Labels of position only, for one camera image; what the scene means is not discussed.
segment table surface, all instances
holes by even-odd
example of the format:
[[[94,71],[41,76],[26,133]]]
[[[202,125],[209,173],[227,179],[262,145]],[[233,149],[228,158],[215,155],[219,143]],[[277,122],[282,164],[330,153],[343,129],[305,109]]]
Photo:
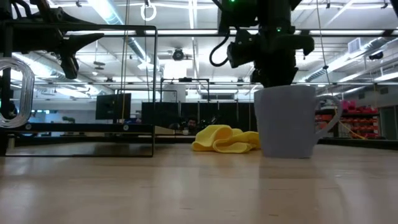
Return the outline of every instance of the table surface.
[[[188,144],[159,145],[154,158],[8,157],[0,222],[395,224],[397,186],[398,153],[339,146],[296,160]]]

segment ceiling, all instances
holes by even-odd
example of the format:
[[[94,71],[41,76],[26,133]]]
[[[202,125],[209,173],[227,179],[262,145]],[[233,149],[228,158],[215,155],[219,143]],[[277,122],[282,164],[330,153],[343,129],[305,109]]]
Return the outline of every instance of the ceiling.
[[[126,1],[126,0],[110,0],[116,6],[116,11],[122,21],[126,24],[134,25],[152,25],[158,29],[217,29],[217,8],[211,0],[152,0],[151,3],[156,7],[156,15],[151,21],[145,21],[141,17],[141,7],[144,1]],[[51,0],[52,7],[63,7],[63,10],[69,15],[97,24],[105,24],[104,19],[100,16],[101,12],[95,10],[90,5],[92,1],[81,0],[82,7],[75,5],[75,0]],[[327,9],[326,3],[330,2],[331,7]],[[292,24],[296,29],[320,29],[318,23],[316,0],[303,0],[300,5],[292,12]],[[189,6],[194,5],[196,9],[190,9]],[[383,0],[338,0],[338,1],[321,1],[319,0],[319,15],[321,29],[349,29],[353,34],[360,34],[355,30],[373,29],[386,30],[398,27],[398,19],[394,14],[391,5],[385,9],[381,9],[384,5]],[[126,9],[129,10],[129,17],[126,20]],[[152,14],[152,9],[148,9],[148,17]],[[304,57],[301,51],[297,51],[297,66],[300,69],[295,77],[295,82],[305,82],[305,79],[314,72],[322,68],[324,65],[323,56],[327,63],[334,61],[344,55],[348,50],[348,43],[355,39],[351,37],[315,37],[315,50],[308,56]],[[154,56],[154,38],[153,37],[136,37],[135,40],[143,48],[143,50]],[[249,81],[252,64],[245,64],[239,68],[232,69],[227,63],[222,67],[213,67],[209,62],[209,54],[211,50],[221,41],[223,37],[159,37],[158,58],[160,66],[177,69],[180,67],[187,68],[186,76],[192,78],[209,78],[214,82],[236,82],[238,78],[243,78],[245,82]],[[216,51],[213,58],[216,62],[221,62],[226,57],[226,46],[222,46]],[[341,63],[336,69],[330,71],[330,81],[337,82],[344,77],[363,72],[363,76],[358,76],[353,80],[359,82],[369,82],[367,79],[367,70],[370,68],[374,73],[379,71],[379,67],[385,64],[391,65],[395,63],[397,44],[392,42],[383,46],[384,58],[382,60],[370,61],[367,57],[360,55],[350,61],[350,63]],[[183,60],[179,64],[172,64],[171,53],[181,48],[183,52],[190,56],[189,60]],[[197,72],[194,69],[195,54],[197,63]],[[140,69],[142,63],[137,55],[129,48],[124,49],[124,41],[119,37],[104,37],[96,43],[90,44],[79,51],[76,55],[80,64],[80,76],[83,82],[91,80],[93,82],[103,82],[107,78],[112,78],[116,82],[121,81],[121,74],[126,74],[127,82],[151,82],[152,73],[146,69]],[[106,65],[104,70],[95,70],[94,61],[103,62]],[[126,64],[126,69],[122,69],[122,62]],[[325,77],[316,77],[311,82],[325,82]],[[148,88],[147,85],[128,85],[130,88]],[[222,89],[226,86],[212,86],[213,89]],[[240,88],[247,90],[252,86],[245,85]]]

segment person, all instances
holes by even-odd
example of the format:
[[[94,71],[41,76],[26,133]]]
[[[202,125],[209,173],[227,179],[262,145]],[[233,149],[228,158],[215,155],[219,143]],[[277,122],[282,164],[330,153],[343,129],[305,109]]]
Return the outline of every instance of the person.
[[[198,130],[198,119],[194,116],[188,118],[187,128],[189,134],[197,134]]]
[[[10,101],[9,113],[8,113],[9,119],[14,119],[17,115],[18,115],[17,107],[15,106],[13,101]]]

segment black cable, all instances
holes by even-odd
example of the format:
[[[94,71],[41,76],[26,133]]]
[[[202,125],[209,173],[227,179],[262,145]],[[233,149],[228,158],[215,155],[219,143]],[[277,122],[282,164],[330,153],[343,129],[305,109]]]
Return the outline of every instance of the black cable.
[[[17,3],[12,2],[11,4],[12,4],[12,6],[14,6],[14,9],[15,9],[15,12],[17,13],[18,19],[22,18],[22,15],[21,15],[21,12],[19,11],[19,8],[18,8],[18,6],[17,6]]]
[[[32,11],[30,10],[29,4],[27,4],[23,0],[14,0],[14,2],[20,4],[25,9],[25,14],[26,14],[27,17],[31,17],[32,16]]]
[[[211,50],[210,52],[210,56],[209,56],[209,60],[212,66],[214,67],[221,67],[223,65],[225,65],[225,63],[228,62],[228,57],[221,63],[214,63],[213,61],[213,54],[216,52],[217,49],[219,49],[222,45],[224,45],[226,43],[226,41],[229,39],[229,34],[230,31],[228,31],[228,33],[226,34],[225,38],[223,41],[221,41],[221,43],[219,43],[213,50]]]

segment ceiling duct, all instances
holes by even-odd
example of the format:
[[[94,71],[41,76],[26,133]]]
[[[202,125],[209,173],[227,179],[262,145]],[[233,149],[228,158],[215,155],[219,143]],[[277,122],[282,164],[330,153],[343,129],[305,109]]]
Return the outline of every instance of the ceiling duct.
[[[393,37],[390,38],[378,37],[376,39],[372,39],[367,42],[363,40],[364,39],[356,39],[350,42],[350,46],[352,46],[353,44],[358,45],[357,50],[349,48],[349,50],[345,50],[344,52],[338,54],[337,56],[327,60],[326,64],[328,65],[328,72],[330,73],[332,71],[344,67],[345,65],[348,65],[349,63],[353,62],[353,59],[361,55],[373,54],[377,49],[380,49],[381,47],[385,46],[386,44],[392,41],[395,41],[396,39]],[[311,82],[312,80],[322,75],[326,75],[326,70],[323,69],[323,65],[321,67],[309,71],[308,75],[306,75],[301,79],[301,82]]]
[[[124,25],[112,0],[88,0],[88,2],[107,24]],[[151,63],[151,58],[133,37],[127,39],[127,44],[142,63]]]
[[[28,64],[28,66],[33,70],[35,75],[40,79],[51,79],[56,82],[92,82],[93,80],[85,77],[84,75],[79,75],[77,79],[70,80],[65,77],[65,73],[57,62],[54,62],[42,54],[36,52],[30,52],[29,54],[21,55],[18,53],[13,53],[13,57]],[[114,91],[106,86],[91,86],[92,89],[97,90],[99,95],[103,93],[114,94]]]

